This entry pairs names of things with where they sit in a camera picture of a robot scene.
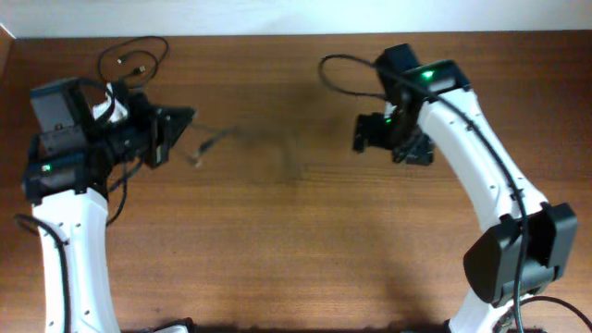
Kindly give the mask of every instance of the wood grain surface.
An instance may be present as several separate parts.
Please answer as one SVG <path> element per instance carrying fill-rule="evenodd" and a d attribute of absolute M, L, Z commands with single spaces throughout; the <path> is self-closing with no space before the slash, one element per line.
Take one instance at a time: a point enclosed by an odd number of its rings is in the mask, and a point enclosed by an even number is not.
<path fill-rule="evenodd" d="M 4 66 L 8 59 L 8 52 L 10 51 L 10 45 L 12 44 L 12 37 L 0 26 L 0 80 L 4 73 Z"/>
<path fill-rule="evenodd" d="M 96 77 L 97 55 L 117 41 L 13 44 L 0 86 L 2 332 L 43 331 L 40 243 L 11 220 L 30 211 L 19 186 L 39 130 L 29 90 Z M 122 328 L 185 316 L 203 325 L 363 328 L 456 313 L 468 290 L 463 255 L 480 235 L 463 188 L 439 152 L 430 167 L 394 165 L 378 149 L 354 153 L 356 116 L 383 105 L 330 92 L 316 76 L 321 56 L 374 59 L 398 43 L 423 63 L 455 59 L 514 161 L 552 203 L 577 213 L 566 275 L 546 294 L 592 315 L 592 32 L 178 37 L 146 88 L 150 99 L 193 106 L 196 123 L 251 135 L 221 142 L 194 168 L 184 156 L 209 133 L 188 129 L 167 165 L 131 180 L 106 232 Z M 380 89 L 372 70 L 339 63 L 328 71 L 352 89 Z M 527 305 L 524 321 L 585 331 L 552 304 Z"/>

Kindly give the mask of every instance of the black wire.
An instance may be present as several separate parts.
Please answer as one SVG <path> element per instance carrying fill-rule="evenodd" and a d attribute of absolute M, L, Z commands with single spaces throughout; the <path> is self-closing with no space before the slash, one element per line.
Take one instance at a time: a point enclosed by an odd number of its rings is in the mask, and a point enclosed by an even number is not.
<path fill-rule="evenodd" d="M 115 191 L 121 184 L 123 184 L 125 181 L 128 181 L 132 176 L 134 176 L 136 173 L 138 173 L 138 171 L 142 167 L 143 163 L 144 163 L 144 158 L 141 157 L 140 160 L 138 161 L 138 163 L 130 171 L 128 171 L 127 173 L 124 173 L 124 175 L 120 179 L 116 180 L 113 184 L 111 184 L 111 186 L 109 186 L 107 191 L 109 193 L 112 191 Z"/>
<path fill-rule="evenodd" d="M 516 316 L 515 316 L 516 327 L 518 328 L 520 333 L 524 333 L 524 326 L 522 323 L 522 313 L 520 312 L 520 288 L 521 288 L 521 284 L 522 284 L 522 274 L 523 274 L 523 270 L 524 270 L 524 261 L 525 261 L 525 257 L 526 257 L 526 250 L 527 250 L 527 246 L 528 246 L 528 216 L 526 215 L 526 208 L 524 207 L 524 201 L 522 199 L 522 194 L 521 194 L 522 190 L 519 190 L 518 187 L 516 186 L 516 183 L 514 182 L 514 179 L 512 178 L 510 171 L 508 170 L 506 165 L 503 163 L 503 161 L 501 160 L 498 153 L 491 146 L 491 144 L 489 143 L 487 138 L 483 135 L 481 130 L 475 125 L 473 120 L 471 120 L 466 114 L 464 114 L 463 111 L 461 111 L 458 107 L 453 105 L 447 99 L 441 97 L 440 95 L 438 95 L 434 92 L 429 91 L 428 89 L 426 89 L 425 87 L 423 87 L 417 83 L 414 83 L 410 80 L 405 79 L 403 76 L 401 76 L 397 73 L 391 72 L 390 70 L 386 70 L 384 68 L 380 68 L 370 61 L 361 59 L 361 58 L 356 57 L 354 55 L 327 55 L 321 59 L 321 62 L 319 63 L 319 66 L 318 66 L 319 76 L 321 77 L 321 80 L 324 83 L 327 82 L 328 80 L 327 80 L 327 78 L 325 78 L 325 74 L 323 72 L 323 64 L 326 63 L 329 59 L 333 59 L 333 58 L 347 59 L 347 60 L 351 60 L 351 61 L 363 64 L 363 65 L 366 65 L 370 68 L 374 68 L 376 71 L 380 72 L 381 74 L 385 75 L 386 77 L 388 77 L 392 80 L 395 80 L 396 82 L 398 82 L 402 85 L 405 85 L 408 88 L 413 89 L 418 93 L 421 93 L 427 97 L 430 97 L 436 101 L 441 102 L 450 111 L 454 112 L 457 116 L 459 116 L 467 124 L 467 129 L 472 130 L 475 133 L 475 135 L 477 136 L 477 138 L 483 143 L 483 145 L 485 145 L 485 147 L 489 151 L 489 154 L 491 155 L 491 157 L 498 164 L 498 167 L 501 170 L 501 172 L 503 173 L 504 177 L 506 178 L 506 180 L 508 180 L 508 183 L 509 183 L 508 185 L 512 189 L 513 196 L 515 197 L 516 202 L 518 203 L 518 207 L 520 209 L 520 214 L 521 214 L 521 218 L 522 218 L 522 225 L 521 225 L 521 227 L 522 227 L 522 232 L 521 232 L 522 243 L 520 246 L 518 265 L 516 267 L 516 275 L 514 277 L 514 290 L 513 291 L 514 291 L 514 312 L 516 314 Z M 327 87 L 329 89 L 332 89 L 332 90 L 340 92 L 340 93 L 351 94 L 351 92 L 349 92 L 349 91 L 344 92 L 343 89 L 333 85 L 332 83 L 330 83 L 330 85 L 327 85 Z"/>
<path fill-rule="evenodd" d="M 142 36 L 142 37 L 136 37 L 136 38 L 132 38 L 132 39 L 130 39 L 128 41 L 125 41 L 123 43 L 118 43 L 118 44 L 115 44 L 113 46 L 110 46 L 110 47 L 106 48 L 99 55 L 98 60 L 97 60 L 97 65 L 96 65 L 97 66 L 97 72 L 98 72 L 99 77 L 101 78 L 101 80 L 104 83 L 109 82 L 109 80 L 106 78 L 105 74 L 103 73 L 103 60 L 104 60 L 104 57 L 108 53 L 113 52 L 113 51 L 117 50 L 120 47 L 124 47 L 124 46 L 127 46 L 127 45 L 132 44 L 132 43 L 137 43 L 139 41 L 145 41 L 145 40 L 150 40 L 150 39 L 161 41 L 165 45 L 165 50 L 160 55 L 160 57 L 156 58 L 156 56 L 153 53 L 149 52 L 149 51 L 145 51 L 145 50 L 133 50 L 133 51 L 127 52 L 125 55 L 120 56 L 118 58 L 118 60 L 121 60 L 123 62 L 126 59 L 125 58 L 124 59 L 121 59 L 122 57 L 128 57 L 128 56 L 131 56 L 133 54 L 144 54 L 144 55 L 148 55 L 149 57 L 151 57 L 152 60 L 154 61 L 154 68 L 152 69 L 152 75 L 148 79 L 146 79 L 146 80 L 144 80 L 144 81 L 142 81 L 142 82 L 140 82 L 140 83 L 138 83 L 136 85 L 130 86 L 129 88 L 139 88 L 139 87 L 142 87 L 143 85 L 145 85 L 146 83 L 148 83 L 148 81 L 150 81 L 151 79 L 153 79 L 154 76 L 156 76 L 156 72 L 158 71 L 158 68 L 160 67 L 160 64 L 163 62 L 163 60 L 165 60 L 165 57 L 167 56 L 168 50 L 169 50 L 168 41 L 165 38 L 160 37 L 160 36 Z M 126 75 L 126 76 L 124 76 L 122 78 L 131 77 L 131 76 L 135 76 L 135 74 L 134 74 L 133 71 L 130 74 L 128 74 L 128 75 Z"/>
<path fill-rule="evenodd" d="M 333 58 L 332 56 L 346 56 L 346 55 L 329 55 L 329 56 L 325 56 L 318 63 L 318 75 L 319 75 L 321 81 L 323 82 L 323 84 L 325 84 L 325 86 L 327 86 L 331 90 L 334 90 L 334 91 L 339 92 L 339 93 L 344 93 L 344 94 L 347 94 L 347 95 L 350 95 L 350 96 L 356 96 L 356 97 L 373 97 L 373 98 L 378 98 L 378 99 L 383 100 L 383 101 L 387 101 L 387 96 L 384 93 L 376 93 L 376 92 L 354 92 L 354 91 L 349 91 L 347 89 L 343 89 L 343 88 L 341 88 L 341 87 L 333 84 L 333 82 L 331 82 L 331 80 L 329 80 L 327 78 L 327 75 L 325 75 L 325 71 L 324 71 L 325 63 L 329 59 L 332 59 Z"/>
<path fill-rule="evenodd" d="M 107 227 L 109 227 L 111 224 L 113 224 L 113 222 L 115 222 L 117 220 L 119 215 L 121 215 L 121 212 L 123 212 L 123 206 L 126 204 L 126 200 L 128 198 L 128 180 L 130 180 L 130 178 L 132 176 L 134 176 L 140 170 L 143 163 L 144 163 L 144 158 L 141 157 L 140 161 L 138 161 L 138 163 L 130 171 L 127 171 L 128 163 L 124 162 L 123 163 L 123 175 L 121 176 L 120 179 L 116 180 L 115 183 L 113 183 L 111 186 L 109 186 L 108 192 L 110 193 L 112 191 L 115 191 L 120 185 L 122 185 L 122 193 L 121 193 L 121 201 L 119 202 L 119 207 L 117 208 L 117 210 L 113 214 L 113 216 L 107 220 L 107 223 L 106 223 Z"/>
<path fill-rule="evenodd" d="M 68 281 L 68 262 L 66 260 L 66 250 L 64 249 L 64 246 L 68 245 L 68 243 L 66 241 L 62 241 L 59 238 L 59 235 L 57 235 L 57 233 L 51 227 L 49 227 L 49 225 L 33 216 L 16 214 L 14 216 L 14 219 L 19 226 L 26 230 L 31 230 L 32 228 L 26 225 L 24 222 L 42 228 L 45 232 L 47 232 L 47 235 L 51 236 L 51 238 L 55 242 L 55 246 L 59 254 L 59 262 L 62 273 L 62 294 L 64 297 L 64 333 L 69 333 L 72 327 L 70 319 L 72 309 L 70 304 L 70 291 Z"/>
<path fill-rule="evenodd" d="M 126 204 L 126 199 L 128 198 L 128 179 L 126 178 L 127 168 L 128 168 L 128 163 L 123 162 L 123 167 L 122 167 L 123 176 L 121 176 L 121 177 L 124 180 L 123 180 L 123 192 L 121 193 L 121 201 L 119 202 L 119 207 L 117 208 L 117 211 L 115 212 L 115 214 L 107 220 L 106 227 L 109 227 L 113 222 L 115 222 L 115 220 L 117 220 L 117 218 L 119 217 L 119 215 L 123 211 L 123 206 Z"/>
<path fill-rule="evenodd" d="M 529 299 L 523 300 L 522 305 L 529 304 L 530 302 L 553 302 L 558 305 L 561 305 L 564 308 L 567 308 L 568 310 L 573 312 L 580 319 L 582 319 L 582 321 L 584 322 L 584 324 L 586 324 L 586 326 L 588 327 L 590 332 L 592 332 L 592 321 L 590 321 L 590 319 L 584 313 L 582 313 L 578 308 L 576 308 L 575 306 L 573 306 L 572 304 L 570 304 L 564 300 L 558 299 L 556 297 L 550 297 L 550 296 L 535 296 L 535 297 L 531 297 Z"/>

